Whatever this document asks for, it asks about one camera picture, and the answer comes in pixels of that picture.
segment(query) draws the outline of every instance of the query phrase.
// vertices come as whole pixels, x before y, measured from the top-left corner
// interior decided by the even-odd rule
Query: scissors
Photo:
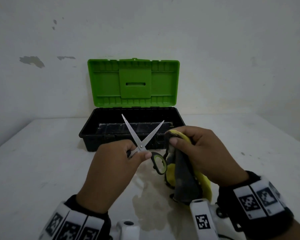
[[[131,151],[131,150],[127,151],[127,157],[130,159],[136,152],[141,152],[141,151],[147,150],[146,145],[149,143],[149,141],[152,139],[152,137],[156,134],[156,132],[160,129],[160,127],[162,126],[164,121],[162,121],[143,141],[141,141],[140,138],[135,133],[135,131],[132,129],[129,122],[124,117],[124,115],[123,114],[121,114],[121,115],[122,115],[124,122],[126,123],[126,125],[128,127],[130,134],[132,135],[132,138],[136,142],[136,149],[134,149],[133,151]],[[156,152],[151,152],[151,153],[152,153],[151,160],[153,162],[153,168],[157,171],[158,174],[163,175],[167,171],[166,161],[164,160],[163,156],[160,155],[159,153],[156,153]],[[158,160],[161,160],[163,166],[161,166],[159,163],[157,164],[156,161],[158,161]]]

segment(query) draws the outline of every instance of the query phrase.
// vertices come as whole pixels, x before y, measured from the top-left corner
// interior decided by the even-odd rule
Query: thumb
[[[179,137],[171,137],[169,142],[173,147],[179,149],[188,156],[191,155],[193,153],[193,150],[195,149],[194,145],[192,145],[189,142],[186,142],[184,139],[181,139]]]
[[[151,158],[151,156],[152,153],[149,151],[137,152],[130,158],[130,162],[138,167],[143,161]]]

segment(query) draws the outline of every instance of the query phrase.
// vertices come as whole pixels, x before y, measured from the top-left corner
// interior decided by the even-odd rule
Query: scissors handle
[[[127,157],[130,159],[130,156],[138,152],[138,150],[128,150],[127,151]],[[158,174],[163,175],[167,171],[167,164],[166,160],[164,160],[163,156],[157,152],[151,152],[151,161],[153,162],[153,168],[157,171]],[[161,160],[161,163],[163,164],[161,167],[158,167],[156,160]]]

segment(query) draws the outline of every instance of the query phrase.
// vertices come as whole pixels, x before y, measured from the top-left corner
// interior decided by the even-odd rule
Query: person's right hand
[[[187,154],[197,170],[213,183],[224,187],[249,179],[248,173],[238,165],[212,130],[195,126],[181,126],[174,130],[192,138],[195,145],[177,137],[170,138],[170,144]]]

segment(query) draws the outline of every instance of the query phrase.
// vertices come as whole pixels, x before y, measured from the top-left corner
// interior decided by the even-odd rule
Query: black cable
[[[222,235],[222,234],[218,234],[218,237],[220,237],[220,238],[225,238],[225,239],[229,239],[229,240],[234,240],[233,238],[228,237],[228,236],[225,236],[225,235]]]

